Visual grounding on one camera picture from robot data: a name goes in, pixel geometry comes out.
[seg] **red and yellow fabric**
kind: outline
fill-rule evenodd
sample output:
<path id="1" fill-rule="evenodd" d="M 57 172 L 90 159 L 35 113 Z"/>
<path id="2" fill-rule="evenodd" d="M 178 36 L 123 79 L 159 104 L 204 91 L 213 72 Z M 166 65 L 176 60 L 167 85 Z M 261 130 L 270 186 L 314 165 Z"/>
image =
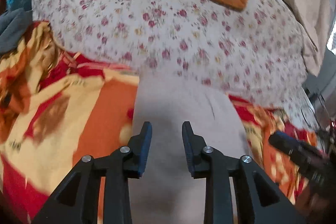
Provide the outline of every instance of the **red and yellow fabric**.
<path id="1" fill-rule="evenodd" d="M 0 187 L 28 223 L 83 155 L 106 156 L 127 144 L 139 78 L 127 66 L 62 51 L 47 22 L 21 47 L 0 61 L 0 73 L 13 75 L 1 86 L 13 95 L 1 106 Z"/>
<path id="2" fill-rule="evenodd" d="M 315 133 L 295 128 L 287 121 L 288 117 L 283 109 L 265 109 L 239 97 L 229 95 L 229 98 L 243 122 L 254 160 L 279 184 L 280 190 L 294 204 L 307 181 L 300 176 L 298 167 L 288 156 L 269 145 L 268 138 L 280 130 L 316 146 Z"/>

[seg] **metal bolt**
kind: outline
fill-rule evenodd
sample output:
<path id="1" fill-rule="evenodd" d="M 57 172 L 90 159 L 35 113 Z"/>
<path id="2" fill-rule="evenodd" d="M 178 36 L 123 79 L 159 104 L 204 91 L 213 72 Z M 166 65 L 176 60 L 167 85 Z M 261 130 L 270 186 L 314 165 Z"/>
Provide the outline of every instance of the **metal bolt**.
<path id="1" fill-rule="evenodd" d="M 82 156 L 82 161 L 83 162 L 89 162 L 91 159 L 92 159 L 92 157 L 90 155 Z"/>
<path id="2" fill-rule="evenodd" d="M 128 153 L 131 149 L 128 146 L 123 146 L 120 148 L 121 153 Z"/>
<path id="3" fill-rule="evenodd" d="M 241 159 L 242 159 L 243 162 L 245 162 L 247 164 L 249 164 L 252 161 L 252 158 L 250 156 L 247 156 L 247 155 L 242 156 Z"/>
<path id="4" fill-rule="evenodd" d="M 212 153 L 213 152 L 213 148 L 211 146 L 204 146 L 203 147 L 203 151 L 205 153 Z"/>

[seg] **dark object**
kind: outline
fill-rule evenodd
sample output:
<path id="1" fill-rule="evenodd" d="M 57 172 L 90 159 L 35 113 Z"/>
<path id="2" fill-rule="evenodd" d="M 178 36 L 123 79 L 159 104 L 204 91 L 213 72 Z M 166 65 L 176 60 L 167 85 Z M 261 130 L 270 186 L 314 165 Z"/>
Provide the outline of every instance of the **dark object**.
<path id="1" fill-rule="evenodd" d="M 239 223 L 306 223 L 250 156 L 224 156 L 194 135 L 190 122 L 183 123 L 182 137 L 192 177 L 206 178 L 204 224 L 233 223 L 229 177 L 234 182 Z"/>
<path id="2" fill-rule="evenodd" d="M 106 177 L 104 223 L 132 224 L 128 179 L 142 176 L 151 138 L 152 125 L 145 122 L 128 146 L 98 159 L 83 156 L 53 191 L 32 224 L 97 224 L 101 177 Z"/>
<path id="3" fill-rule="evenodd" d="M 299 173 L 309 180 L 314 193 L 330 199 L 336 195 L 335 157 L 323 157 L 313 146 L 277 131 L 268 139 L 270 145 L 285 153 L 299 166 Z"/>

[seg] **silver screw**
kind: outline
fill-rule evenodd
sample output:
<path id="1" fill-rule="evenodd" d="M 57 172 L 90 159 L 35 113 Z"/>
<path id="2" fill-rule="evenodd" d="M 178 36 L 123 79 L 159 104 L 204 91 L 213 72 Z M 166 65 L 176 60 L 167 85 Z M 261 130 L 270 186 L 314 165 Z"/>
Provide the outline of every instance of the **silver screw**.
<path id="1" fill-rule="evenodd" d="M 252 158 L 250 156 L 247 156 L 247 155 L 242 156 L 241 159 L 242 159 L 243 162 L 245 162 L 247 164 L 249 164 L 252 161 Z"/>
<path id="2" fill-rule="evenodd" d="M 89 162 L 91 159 L 92 159 L 92 158 L 91 158 L 90 155 L 82 156 L 82 161 L 83 161 L 83 162 Z"/>
<path id="3" fill-rule="evenodd" d="M 121 153 L 128 153 L 131 149 L 128 146 L 123 146 L 120 148 Z"/>
<path id="4" fill-rule="evenodd" d="M 204 146 L 203 147 L 203 151 L 205 153 L 212 153 L 213 152 L 213 148 L 211 146 Z"/>

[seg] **white floral fabric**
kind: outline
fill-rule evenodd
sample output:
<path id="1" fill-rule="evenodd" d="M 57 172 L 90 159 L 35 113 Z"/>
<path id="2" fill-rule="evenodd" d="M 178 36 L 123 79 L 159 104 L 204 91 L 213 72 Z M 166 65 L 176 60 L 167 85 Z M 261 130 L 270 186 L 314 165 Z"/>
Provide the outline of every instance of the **white floral fabric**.
<path id="1" fill-rule="evenodd" d="M 177 75 L 281 106 L 306 78 L 309 39 L 281 0 L 235 11 L 209 0 L 32 0 L 69 51 Z"/>

